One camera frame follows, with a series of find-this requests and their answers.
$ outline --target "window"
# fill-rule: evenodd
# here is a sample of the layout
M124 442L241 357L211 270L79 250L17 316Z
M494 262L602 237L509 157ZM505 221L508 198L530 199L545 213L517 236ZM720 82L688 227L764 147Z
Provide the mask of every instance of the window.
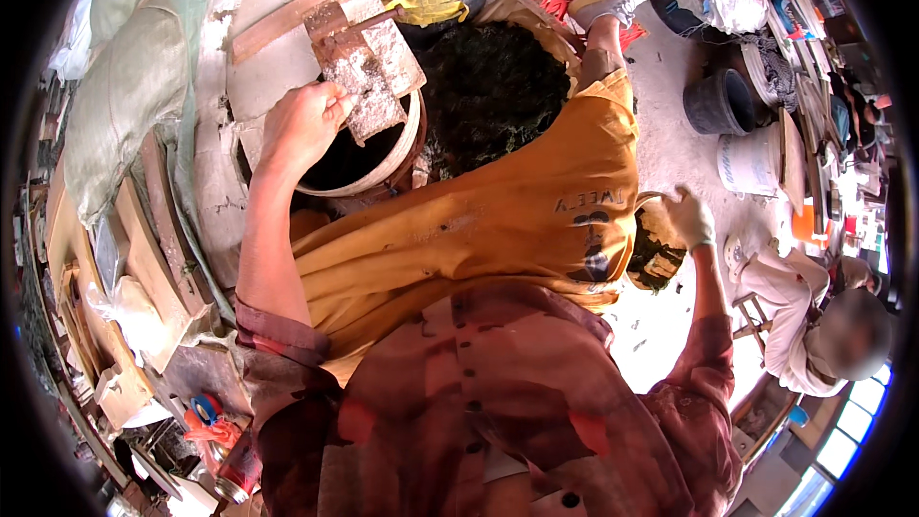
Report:
M810 517L820 509L871 431L888 385L887 363L873 377L852 385L836 426L817 454L817 461L804 472L798 488L776 517Z

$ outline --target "blue tape roll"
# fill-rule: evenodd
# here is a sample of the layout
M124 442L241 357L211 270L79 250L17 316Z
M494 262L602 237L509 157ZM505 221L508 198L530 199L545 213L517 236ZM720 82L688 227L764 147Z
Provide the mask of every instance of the blue tape roll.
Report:
M211 426L217 422L217 409L214 408L211 401L203 393L200 396L191 398L191 410L205 425Z

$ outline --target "white work glove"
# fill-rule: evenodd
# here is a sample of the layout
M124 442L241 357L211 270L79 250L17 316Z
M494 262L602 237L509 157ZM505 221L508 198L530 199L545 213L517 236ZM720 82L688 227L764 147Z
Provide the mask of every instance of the white work glove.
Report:
M715 217L705 202L698 201L685 186L676 186L682 200L673 201L665 196L663 207L670 217L670 224L683 238L687 251L701 244L715 245Z

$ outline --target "concrete floor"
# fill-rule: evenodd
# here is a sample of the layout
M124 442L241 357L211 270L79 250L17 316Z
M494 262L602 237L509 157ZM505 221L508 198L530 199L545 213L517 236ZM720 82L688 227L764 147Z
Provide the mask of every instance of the concrete floor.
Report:
M650 35L628 47L626 56L635 97L638 99L638 171L640 191L669 191L685 184L711 207L715 214L718 247L727 235L741 235L744 247L755 251L768 239L790 241L790 206L781 199L751 195L738 197L718 178L715 162L718 136L699 135L683 112L683 88L701 78L705 62L701 46L668 29L648 3L636 13ZM745 292L730 283L721 264L728 302ZM682 284L680 293L676 286ZM692 317L695 270L687 258L671 285L657 296L637 290L628 283L607 316L616 333L613 357L626 381L636 392L646 392L672 368L683 349ZM734 312L739 319L739 312ZM736 386L730 406L755 385L763 373L760 352L752 337L735 343Z

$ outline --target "white bucket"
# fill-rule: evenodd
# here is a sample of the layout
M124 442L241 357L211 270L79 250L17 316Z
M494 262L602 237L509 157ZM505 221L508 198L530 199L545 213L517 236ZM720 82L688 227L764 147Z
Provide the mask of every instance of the white bucket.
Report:
M722 135L718 140L718 175L730 191L775 196L781 168L781 128L774 122L746 136Z

